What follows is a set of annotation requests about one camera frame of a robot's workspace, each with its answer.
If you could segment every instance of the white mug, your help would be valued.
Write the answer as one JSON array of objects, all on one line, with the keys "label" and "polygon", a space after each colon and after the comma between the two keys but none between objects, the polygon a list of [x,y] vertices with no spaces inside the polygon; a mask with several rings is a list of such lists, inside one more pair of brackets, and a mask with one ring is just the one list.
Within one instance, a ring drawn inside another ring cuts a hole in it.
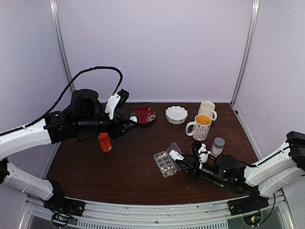
[{"label": "white mug", "polygon": [[[195,117],[194,122],[189,122],[186,125],[185,131],[188,136],[193,136],[197,141],[203,141],[208,137],[212,120],[205,114],[199,114]],[[188,132],[190,126],[194,126],[192,132]]]},{"label": "white mug", "polygon": [[217,119],[217,112],[215,111],[215,104],[211,101],[202,101],[198,111],[199,115],[207,115],[212,121]]}]

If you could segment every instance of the white wall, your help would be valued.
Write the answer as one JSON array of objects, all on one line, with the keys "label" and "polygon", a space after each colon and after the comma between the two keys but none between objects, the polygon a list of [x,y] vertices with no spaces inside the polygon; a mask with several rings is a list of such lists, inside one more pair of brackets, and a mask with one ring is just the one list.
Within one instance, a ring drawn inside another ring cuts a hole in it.
[{"label": "white wall", "polygon": [[[66,85],[49,1],[0,1],[0,132],[41,116]],[[69,104],[63,98],[57,108]],[[9,157],[42,177],[52,145]],[[26,195],[0,185],[0,228],[17,228]]]},{"label": "white wall", "polygon": [[[305,133],[305,1],[261,1],[237,107],[263,156],[292,130]],[[285,187],[297,228],[304,228],[305,180]]]},{"label": "white wall", "polygon": [[[230,101],[251,0],[59,0],[72,75],[95,65],[122,70],[129,102]],[[116,73],[77,79],[106,100]]]}]

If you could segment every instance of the red bowl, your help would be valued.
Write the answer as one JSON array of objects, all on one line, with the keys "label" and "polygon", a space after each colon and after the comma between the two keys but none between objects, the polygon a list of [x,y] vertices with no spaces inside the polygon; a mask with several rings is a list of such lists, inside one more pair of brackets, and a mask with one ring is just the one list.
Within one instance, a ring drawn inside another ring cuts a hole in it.
[{"label": "red bowl", "polygon": [[140,107],[132,111],[130,116],[136,116],[139,124],[148,124],[156,119],[156,112],[149,107]]}]

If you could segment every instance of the white robot arm segment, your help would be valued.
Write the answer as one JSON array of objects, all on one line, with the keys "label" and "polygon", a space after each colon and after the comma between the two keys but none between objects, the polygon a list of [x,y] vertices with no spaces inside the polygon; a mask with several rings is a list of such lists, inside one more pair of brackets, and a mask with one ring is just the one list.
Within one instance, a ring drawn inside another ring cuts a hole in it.
[{"label": "white robot arm segment", "polygon": [[48,180],[34,177],[15,167],[11,162],[7,164],[7,171],[10,174],[4,178],[3,185],[17,188],[43,200],[48,200],[53,196],[53,187]]},{"label": "white robot arm segment", "polygon": [[272,154],[254,163],[253,165],[256,167],[247,166],[244,170],[245,183],[254,187],[267,178],[296,166],[296,163],[288,155],[289,153],[289,144],[285,142]]},{"label": "white robot arm segment", "polygon": [[277,190],[291,183],[296,177],[304,174],[305,171],[297,166],[288,168],[278,174],[275,174],[258,185],[260,196],[269,198]]},{"label": "white robot arm segment", "polygon": [[43,129],[45,125],[45,120],[41,119],[38,123],[28,128],[1,136],[0,160],[9,155],[32,148],[34,146],[51,144],[48,131]]},{"label": "white robot arm segment", "polygon": [[110,96],[110,98],[107,101],[105,113],[109,114],[110,120],[113,119],[115,108],[118,105],[120,99],[121,97],[117,93],[114,93],[113,95]]}]

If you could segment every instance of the wooden table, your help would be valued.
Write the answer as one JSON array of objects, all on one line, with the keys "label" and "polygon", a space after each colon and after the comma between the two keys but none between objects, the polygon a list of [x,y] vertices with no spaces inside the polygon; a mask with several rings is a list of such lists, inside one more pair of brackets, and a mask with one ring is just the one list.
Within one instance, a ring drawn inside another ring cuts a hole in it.
[{"label": "wooden table", "polygon": [[[165,109],[172,105],[188,110],[189,116],[184,124],[172,125],[166,121]],[[112,140],[109,153],[102,152],[97,139],[79,144],[75,139],[62,142],[47,179],[58,181],[68,197],[118,204],[185,204],[239,196],[201,177],[194,183],[182,171],[164,178],[153,158],[173,142],[185,153],[191,153],[193,138],[185,134],[185,126],[194,120],[199,104],[126,104],[121,112],[130,114],[143,106],[156,111],[154,124],[135,128]],[[216,111],[218,118],[204,141],[207,148],[210,149],[216,137],[222,137],[226,141],[223,153],[248,163],[257,161],[230,105],[216,104]]]}]

